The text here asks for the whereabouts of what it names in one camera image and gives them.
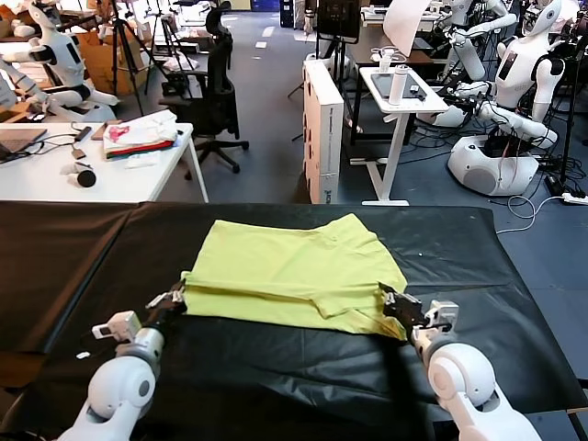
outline chair backrest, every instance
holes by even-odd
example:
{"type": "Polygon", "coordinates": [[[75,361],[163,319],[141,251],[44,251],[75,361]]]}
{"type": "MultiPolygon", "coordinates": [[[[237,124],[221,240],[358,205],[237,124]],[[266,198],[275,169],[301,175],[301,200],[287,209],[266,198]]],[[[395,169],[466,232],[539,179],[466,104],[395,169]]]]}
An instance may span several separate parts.
{"type": "Polygon", "coordinates": [[[207,15],[206,28],[213,35],[215,44],[209,51],[208,86],[211,122],[227,129],[239,138],[235,88],[227,76],[227,65],[232,52],[231,32],[221,24],[223,12],[231,9],[229,2],[222,2],[207,15]]]}
{"type": "Polygon", "coordinates": [[[231,2],[222,2],[206,15],[206,31],[215,38],[231,37],[231,32],[221,24],[222,14],[231,10],[231,2]]]}

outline mouse pad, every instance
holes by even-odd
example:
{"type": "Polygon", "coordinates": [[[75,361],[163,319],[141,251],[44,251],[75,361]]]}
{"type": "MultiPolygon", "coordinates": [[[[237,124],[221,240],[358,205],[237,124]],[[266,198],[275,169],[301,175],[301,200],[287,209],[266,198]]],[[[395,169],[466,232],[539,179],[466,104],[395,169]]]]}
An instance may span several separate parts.
{"type": "MultiPolygon", "coordinates": [[[[371,75],[371,79],[376,85],[378,92],[382,95],[382,98],[388,99],[390,96],[390,88],[392,87],[392,76],[394,73],[374,73],[371,75]]],[[[406,78],[406,84],[404,85],[404,93],[402,94],[403,98],[416,98],[418,95],[426,96],[421,86],[419,86],[414,78],[408,76],[406,78]],[[417,85],[419,87],[419,91],[416,94],[411,94],[411,87],[413,85],[417,85]]]]}

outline laptop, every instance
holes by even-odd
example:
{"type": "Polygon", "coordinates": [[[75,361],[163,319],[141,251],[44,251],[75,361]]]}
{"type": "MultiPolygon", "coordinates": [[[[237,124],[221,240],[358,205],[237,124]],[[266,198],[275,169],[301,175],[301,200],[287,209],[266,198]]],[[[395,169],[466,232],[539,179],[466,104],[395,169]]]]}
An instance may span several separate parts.
{"type": "Polygon", "coordinates": [[[46,132],[46,129],[0,130],[0,149],[6,154],[22,152],[46,132]]]}

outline power strip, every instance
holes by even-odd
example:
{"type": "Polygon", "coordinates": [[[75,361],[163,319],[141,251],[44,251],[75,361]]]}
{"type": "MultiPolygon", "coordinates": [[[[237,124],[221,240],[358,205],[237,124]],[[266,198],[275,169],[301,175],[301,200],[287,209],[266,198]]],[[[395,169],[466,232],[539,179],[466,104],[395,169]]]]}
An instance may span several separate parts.
{"type": "Polygon", "coordinates": [[[563,193],[563,201],[567,202],[568,204],[577,204],[577,205],[588,205],[588,196],[584,196],[583,198],[575,198],[570,193],[563,193]]]}

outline red object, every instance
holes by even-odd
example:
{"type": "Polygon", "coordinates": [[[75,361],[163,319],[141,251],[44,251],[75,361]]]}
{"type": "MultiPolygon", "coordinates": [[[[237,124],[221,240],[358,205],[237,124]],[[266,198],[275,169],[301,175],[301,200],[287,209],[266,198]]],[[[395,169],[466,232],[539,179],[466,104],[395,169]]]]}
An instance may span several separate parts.
{"type": "Polygon", "coordinates": [[[125,150],[117,150],[115,152],[107,153],[107,158],[116,158],[117,156],[129,156],[133,153],[150,152],[152,150],[167,149],[174,145],[173,141],[162,141],[157,144],[138,145],[136,147],[129,147],[125,150]]]}
{"type": "Polygon", "coordinates": [[[108,129],[108,137],[113,141],[117,142],[119,138],[125,133],[129,133],[130,127],[112,126],[108,129]]]}

